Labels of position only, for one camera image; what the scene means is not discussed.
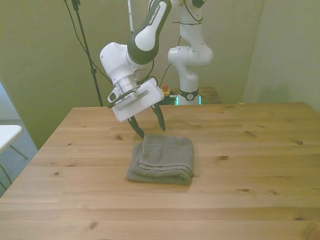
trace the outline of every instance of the cable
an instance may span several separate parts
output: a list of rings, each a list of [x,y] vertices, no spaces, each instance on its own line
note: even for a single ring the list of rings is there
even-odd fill
[[[198,23],[182,23],[180,21],[174,21],[173,24],[182,24],[182,25],[191,25],[191,26],[193,26],[193,25],[200,25],[200,24],[202,24],[202,22],[198,22]]]
[[[186,0],[183,0],[183,3],[184,3],[184,5],[185,5],[185,8],[186,8],[186,10],[188,11],[188,13],[191,15],[191,17],[195,20],[195,21],[197,21],[197,22],[202,22],[202,20],[204,19],[203,17],[201,18],[201,20],[197,20],[193,15],[192,15],[192,13],[190,12],[190,10],[189,10],[189,8],[188,8],[188,6],[187,6],[187,3],[186,3]]]
[[[74,29],[75,36],[76,36],[76,38],[78,39],[78,41],[79,41],[79,43],[80,43],[83,51],[85,52],[85,54],[88,55],[88,53],[87,53],[87,51],[86,51],[86,49],[85,49],[85,46],[83,45],[83,43],[81,42],[81,40],[80,40],[80,38],[79,38],[79,36],[78,36],[77,29],[76,29],[76,25],[75,25],[75,22],[74,22],[74,18],[72,17],[70,8],[69,8],[69,6],[68,6],[68,4],[67,4],[67,0],[64,0],[64,3],[65,3],[66,8],[67,8],[67,10],[68,10],[68,13],[69,13],[69,16],[70,16],[70,19],[71,19],[71,22],[72,22],[72,26],[73,26],[73,29]],[[90,59],[91,59],[92,64],[95,66],[95,68],[113,85],[113,83],[112,83],[112,81],[110,80],[110,78],[108,78],[108,77],[97,67],[97,65],[94,63],[94,61],[92,60],[92,58],[90,58]]]
[[[153,59],[153,60],[152,60],[152,68],[151,68],[150,72],[148,73],[148,75],[146,76],[147,78],[150,76],[150,74],[151,74],[152,71],[154,70],[154,67],[155,67],[155,60]]]
[[[178,46],[180,45],[180,41],[181,41],[181,36],[179,37]],[[161,87],[161,85],[162,85],[162,83],[163,83],[163,81],[164,81],[164,79],[165,79],[165,76],[166,76],[166,74],[167,74],[170,66],[171,66],[171,63],[170,63],[170,64],[168,65],[168,67],[166,68],[166,70],[165,70],[165,72],[164,72],[164,74],[163,74],[163,77],[162,77],[162,80],[161,80],[161,83],[160,83],[159,87]]]

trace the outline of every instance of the folded towel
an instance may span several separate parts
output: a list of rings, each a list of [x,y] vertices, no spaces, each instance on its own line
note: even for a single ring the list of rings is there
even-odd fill
[[[185,137],[145,135],[133,150],[126,178],[147,183],[189,185],[194,170],[194,147]]]

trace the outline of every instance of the wooden tabletop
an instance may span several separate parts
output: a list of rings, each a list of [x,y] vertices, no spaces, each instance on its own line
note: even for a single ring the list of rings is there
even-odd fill
[[[320,219],[320,116],[302,103],[162,106],[147,134],[189,137],[191,186],[128,182],[141,139],[74,108],[0,198],[4,240],[301,240]]]

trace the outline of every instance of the green led light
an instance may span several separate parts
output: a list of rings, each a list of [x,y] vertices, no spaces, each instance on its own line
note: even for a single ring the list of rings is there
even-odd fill
[[[175,99],[175,104],[174,105],[179,106],[179,97],[178,96]]]

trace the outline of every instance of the beige wall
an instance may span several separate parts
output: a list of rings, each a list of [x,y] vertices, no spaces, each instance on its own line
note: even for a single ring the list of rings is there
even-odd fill
[[[136,28],[148,3],[132,0]],[[208,0],[204,7],[203,34],[215,62],[199,70],[200,85],[215,87],[226,103],[242,98],[263,5],[264,0]],[[81,0],[80,14],[92,58],[102,68],[101,49],[128,41],[127,0]],[[158,78],[168,65],[168,50],[178,43],[179,25],[173,20],[178,20],[176,14],[161,35],[153,73]],[[88,59],[63,0],[1,0],[0,33],[0,81],[38,148],[72,107],[99,105]],[[112,87],[98,76],[106,100]],[[173,67],[165,82],[179,87]]]
[[[98,66],[105,45],[127,41],[127,11],[126,0],[81,0],[83,27]],[[38,148],[72,107],[99,105],[88,58],[63,0],[1,0],[0,34],[0,81]],[[112,86],[101,75],[99,84],[106,100]]]
[[[149,0],[131,1],[136,29],[148,12]],[[264,0],[207,0],[204,5],[203,35],[214,51],[215,61],[198,70],[200,87],[215,87],[225,103],[242,99],[263,6]],[[180,26],[171,23],[178,20],[178,13],[173,12],[163,28],[154,69],[160,79],[168,66],[169,49],[178,44]],[[168,71],[165,83],[179,87],[174,67]]]
[[[320,1],[266,0],[243,100],[320,111]]]

